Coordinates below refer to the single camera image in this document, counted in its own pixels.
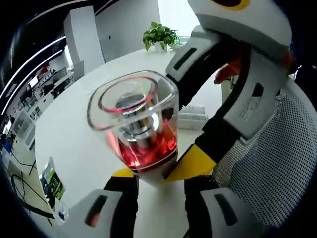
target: clear plastic cup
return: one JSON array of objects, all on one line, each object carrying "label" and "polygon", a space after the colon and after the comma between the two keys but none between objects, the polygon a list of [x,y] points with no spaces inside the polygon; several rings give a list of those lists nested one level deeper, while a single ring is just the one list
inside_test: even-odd
[{"label": "clear plastic cup", "polygon": [[165,76],[140,71],[92,94],[89,126],[142,180],[159,184],[177,160],[178,90]]}]

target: white round table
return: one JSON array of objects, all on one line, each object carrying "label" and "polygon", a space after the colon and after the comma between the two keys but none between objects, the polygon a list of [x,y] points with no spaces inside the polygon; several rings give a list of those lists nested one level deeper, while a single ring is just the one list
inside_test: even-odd
[{"label": "white round table", "polygon": [[[92,190],[102,189],[111,174],[124,164],[97,138],[86,121],[86,110],[93,90],[104,82],[140,70],[165,74],[174,52],[139,50],[110,61],[75,82],[44,111],[36,122],[35,155],[40,174],[49,156],[66,193],[62,201],[70,208]],[[193,99],[193,105],[206,107],[212,117],[221,105],[221,87],[212,79]],[[179,130],[178,149],[182,155],[200,131]],[[183,182],[154,188],[139,183],[139,210],[136,238],[183,237],[188,229]]]}]

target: gray mesh chair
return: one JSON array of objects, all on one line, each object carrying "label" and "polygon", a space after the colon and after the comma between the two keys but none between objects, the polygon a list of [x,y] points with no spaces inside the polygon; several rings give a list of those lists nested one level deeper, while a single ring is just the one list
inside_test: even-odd
[{"label": "gray mesh chair", "polygon": [[[241,116],[250,115],[258,100],[253,97]],[[301,202],[317,165],[317,113],[291,79],[276,105],[266,128],[247,146],[236,142],[212,175],[249,203],[259,222],[280,227]]]}]

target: ceiling light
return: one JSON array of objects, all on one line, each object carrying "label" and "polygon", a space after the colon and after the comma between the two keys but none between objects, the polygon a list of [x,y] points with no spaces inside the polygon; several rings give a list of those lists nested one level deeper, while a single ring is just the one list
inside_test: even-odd
[{"label": "ceiling light", "polygon": [[9,82],[6,84],[6,86],[4,87],[1,95],[0,95],[0,100],[3,97],[5,91],[8,89],[10,83],[13,81],[13,79],[16,77],[16,75],[24,68],[25,65],[27,65],[32,59],[34,59],[34,57],[36,57],[39,53],[41,53],[42,51],[46,50],[48,47],[54,45],[55,43],[61,41],[62,39],[65,39],[66,36],[62,36],[60,38],[58,38],[57,40],[49,43],[48,45],[46,45],[45,47],[41,48],[39,51],[37,51],[34,55],[32,55],[27,61],[24,62],[24,64],[14,73],[14,75],[11,77],[11,79],[9,80]]},{"label": "ceiling light", "polygon": [[15,95],[15,93],[18,91],[18,89],[24,84],[24,82],[30,77],[30,75],[32,73],[34,73],[39,67],[41,67],[46,61],[50,60],[51,58],[53,58],[54,56],[58,55],[59,53],[61,53],[63,50],[57,51],[55,54],[51,55],[50,57],[48,57],[46,60],[44,60],[42,63],[40,63],[38,66],[36,66],[23,80],[22,82],[16,87],[16,89],[14,90],[14,92],[12,93],[11,97],[9,98],[9,100],[7,101],[1,115],[4,114],[6,108],[9,106],[11,100],[13,99],[13,96]]}]

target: floor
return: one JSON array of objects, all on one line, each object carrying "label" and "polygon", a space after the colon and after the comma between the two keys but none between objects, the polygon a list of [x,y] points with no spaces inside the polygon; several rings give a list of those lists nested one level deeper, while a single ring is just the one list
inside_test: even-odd
[{"label": "floor", "polygon": [[[26,175],[21,172],[13,163],[9,164],[8,171],[14,177],[14,184],[16,186],[16,193],[19,198],[24,200],[27,204],[41,209],[42,211],[51,213],[51,209],[46,203],[44,193],[40,184],[39,175],[35,168],[32,168],[31,173]],[[29,210],[26,210],[32,217],[33,221],[44,231],[48,231],[50,227],[56,225],[54,219],[49,219]]]}]

